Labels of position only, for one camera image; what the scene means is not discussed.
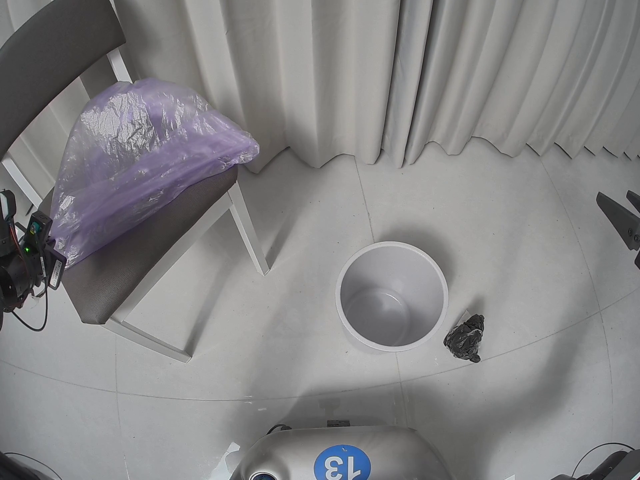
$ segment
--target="curtain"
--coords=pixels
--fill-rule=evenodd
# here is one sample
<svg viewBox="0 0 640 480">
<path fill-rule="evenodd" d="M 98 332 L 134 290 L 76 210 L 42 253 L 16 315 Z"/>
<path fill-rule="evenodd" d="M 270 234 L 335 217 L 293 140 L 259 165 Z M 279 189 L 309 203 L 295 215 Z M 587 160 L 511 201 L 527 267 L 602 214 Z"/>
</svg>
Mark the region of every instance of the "curtain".
<svg viewBox="0 0 640 480">
<path fill-rule="evenodd" d="M 640 153 L 639 0 L 403 0 L 383 148 Z M 420 71 L 419 83 L 416 72 Z"/>
<path fill-rule="evenodd" d="M 51 0 L 0 0 L 0 42 Z M 188 85 L 252 133 L 254 172 L 291 147 L 400 167 L 472 136 L 517 155 L 554 142 L 640 153 L 639 0 L 114 0 L 138 77 Z M 11 149 L 42 194 L 106 62 Z"/>
</svg>

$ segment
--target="blue label with number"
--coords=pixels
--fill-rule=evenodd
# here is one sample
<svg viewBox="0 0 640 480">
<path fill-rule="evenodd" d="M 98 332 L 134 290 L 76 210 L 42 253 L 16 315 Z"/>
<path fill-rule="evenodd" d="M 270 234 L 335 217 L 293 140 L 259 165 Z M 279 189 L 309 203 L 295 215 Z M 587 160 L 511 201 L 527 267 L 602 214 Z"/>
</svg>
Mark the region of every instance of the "blue label with number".
<svg viewBox="0 0 640 480">
<path fill-rule="evenodd" d="M 367 480 L 371 461 L 360 448 L 338 444 L 318 455 L 314 473 L 317 480 Z"/>
</svg>

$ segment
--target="purple trash bag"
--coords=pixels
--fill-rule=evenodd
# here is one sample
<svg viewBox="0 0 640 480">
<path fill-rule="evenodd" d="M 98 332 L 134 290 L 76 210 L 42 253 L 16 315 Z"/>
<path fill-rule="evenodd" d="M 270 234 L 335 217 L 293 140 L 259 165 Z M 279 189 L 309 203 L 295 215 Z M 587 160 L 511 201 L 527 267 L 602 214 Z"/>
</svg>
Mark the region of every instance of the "purple trash bag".
<svg viewBox="0 0 640 480">
<path fill-rule="evenodd" d="M 185 188 L 258 153 L 249 133 L 192 89 L 117 82 L 85 105 L 69 135 L 51 204 L 56 249 L 72 266 Z"/>
</svg>

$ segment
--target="crumpled black plastic bag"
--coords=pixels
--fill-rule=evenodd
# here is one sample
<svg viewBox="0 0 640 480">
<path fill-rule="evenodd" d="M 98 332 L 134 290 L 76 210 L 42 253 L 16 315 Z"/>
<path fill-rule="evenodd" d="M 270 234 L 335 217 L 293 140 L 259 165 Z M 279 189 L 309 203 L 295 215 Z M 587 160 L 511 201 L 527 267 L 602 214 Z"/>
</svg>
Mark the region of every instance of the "crumpled black plastic bag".
<svg viewBox="0 0 640 480">
<path fill-rule="evenodd" d="M 473 363 L 480 362 L 478 348 L 484 332 L 484 316 L 473 315 L 466 322 L 456 325 L 444 338 L 444 346 L 459 358 Z"/>
</svg>

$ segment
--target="barcode label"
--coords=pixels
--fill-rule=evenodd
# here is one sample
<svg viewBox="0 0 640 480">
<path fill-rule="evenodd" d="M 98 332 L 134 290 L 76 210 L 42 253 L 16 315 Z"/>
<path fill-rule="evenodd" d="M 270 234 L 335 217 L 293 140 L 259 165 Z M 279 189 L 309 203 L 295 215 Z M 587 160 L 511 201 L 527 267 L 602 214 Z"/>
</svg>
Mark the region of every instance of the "barcode label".
<svg viewBox="0 0 640 480">
<path fill-rule="evenodd" d="M 58 279 L 60 279 L 60 270 L 62 270 L 62 261 L 56 260 L 56 264 L 53 267 L 53 274 L 51 274 L 51 281 L 49 281 L 49 286 L 53 289 L 58 287 Z"/>
</svg>

